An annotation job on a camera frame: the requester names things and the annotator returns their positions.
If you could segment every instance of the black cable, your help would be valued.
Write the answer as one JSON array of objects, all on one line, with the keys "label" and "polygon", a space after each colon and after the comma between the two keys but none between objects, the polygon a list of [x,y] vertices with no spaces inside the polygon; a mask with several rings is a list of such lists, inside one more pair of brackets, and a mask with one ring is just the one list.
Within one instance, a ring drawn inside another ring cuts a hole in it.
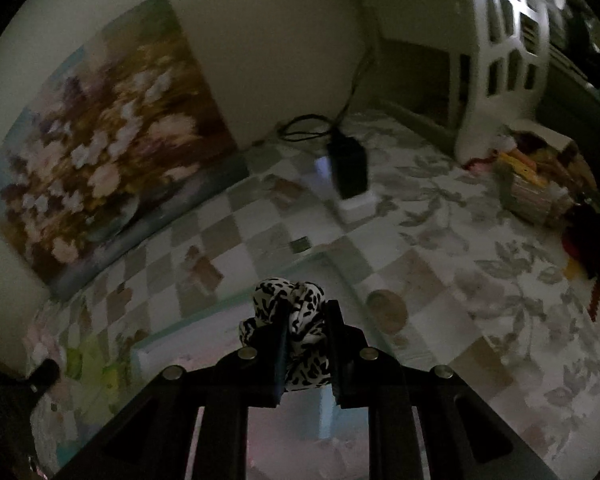
[{"label": "black cable", "polygon": [[[346,115],[347,111],[349,110],[351,100],[353,99],[353,96],[355,95],[356,90],[358,90],[358,86],[360,85],[362,78],[364,77],[366,72],[371,68],[372,64],[373,64],[373,51],[369,48],[366,50],[366,52],[360,59],[360,62],[356,66],[356,71],[354,72],[353,78],[351,81],[351,90],[349,91],[349,97],[347,98],[347,101],[344,103],[344,106],[338,112],[338,114],[336,115],[336,118],[334,120],[331,120],[330,118],[328,118],[324,115],[318,115],[318,114],[301,115],[301,116],[291,119],[288,123],[285,123],[282,126],[280,126],[278,128],[278,138],[280,138],[282,140],[286,140],[286,142],[301,142],[303,140],[319,139],[320,137],[326,137],[326,136],[332,135],[334,131],[338,130],[340,123],[342,122],[342,120],[344,119],[344,116]],[[326,130],[324,130],[323,132],[306,132],[306,131],[302,131],[302,130],[295,130],[292,132],[289,131],[289,128],[291,126],[294,126],[295,124],[301,123],[303,121],[308,121],[308,120],[317,120],[317,121],[323,122],[323,123],[327,124],[328,128]]]}]

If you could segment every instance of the black and white fabric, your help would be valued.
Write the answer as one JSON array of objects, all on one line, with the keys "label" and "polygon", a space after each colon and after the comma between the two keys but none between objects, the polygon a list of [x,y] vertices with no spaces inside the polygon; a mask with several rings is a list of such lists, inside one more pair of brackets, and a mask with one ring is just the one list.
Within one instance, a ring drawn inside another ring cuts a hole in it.
[{"label": "black and white fabric", "polygon": [[281,301],[291,304],[289,361],[286,389],[304,390],[331,380],[324,328],[324,291],[315,283],[293,283],[282,278],[261,282],[253,293],[255,317],[240,322],[240,342],[248,346],[254,330],[272,322]]}]

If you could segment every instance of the painting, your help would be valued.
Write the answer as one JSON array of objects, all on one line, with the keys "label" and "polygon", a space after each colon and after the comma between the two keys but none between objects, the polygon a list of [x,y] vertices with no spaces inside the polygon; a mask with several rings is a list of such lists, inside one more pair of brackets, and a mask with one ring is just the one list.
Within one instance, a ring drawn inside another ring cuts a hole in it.
[{"label": "painting", "polygon": [[0,233],[58,298],[248,175],[169,0],[105,26],[0,147]]}]

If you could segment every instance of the screw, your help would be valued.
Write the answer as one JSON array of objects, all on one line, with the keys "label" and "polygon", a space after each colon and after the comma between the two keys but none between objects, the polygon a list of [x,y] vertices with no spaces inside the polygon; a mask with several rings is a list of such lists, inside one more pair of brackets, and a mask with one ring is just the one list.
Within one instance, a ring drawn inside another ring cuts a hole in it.
[{"label": "screw", "polygon": [[441,379],[450,379],[454,376],[454,371],[446,365],[435,366],[433,372]]},{"label": "screw", "polygon": [[177,366],[177,365],[171,365],[171,366],[167,366],[162,371],[162,376],[165,379],[167,379],[168,381],[176,381],[182,377],[183,373],[184,373],[183,367]]},{"label": "screw", "polygon": [[238,357],[245,361],[250,361],[258,355],[258,351],[253,346],[244,346],[238,350]]},{"label": "screw", "polygon": [[360,351],[360,357],[362,357],[365,361],[375,361],[378,359],[379,355],[380,354],[378,353],[378,350],[372,348],[371,346],[363,348]]}]

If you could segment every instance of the white wall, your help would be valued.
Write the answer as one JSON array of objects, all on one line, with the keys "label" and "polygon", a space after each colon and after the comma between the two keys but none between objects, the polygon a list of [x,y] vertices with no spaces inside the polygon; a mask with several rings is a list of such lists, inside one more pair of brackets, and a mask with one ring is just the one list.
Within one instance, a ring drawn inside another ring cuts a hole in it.
[{"label": "white wall", "polygon": [[[0,144],[58,64],[143,0],[28,0],[0,38]],[[279,120],[334,114],[363,51],[355,0],[171,0],[241,146]],[[22,369],[20,338],[46,288],[0,239],[0,360]]]}]

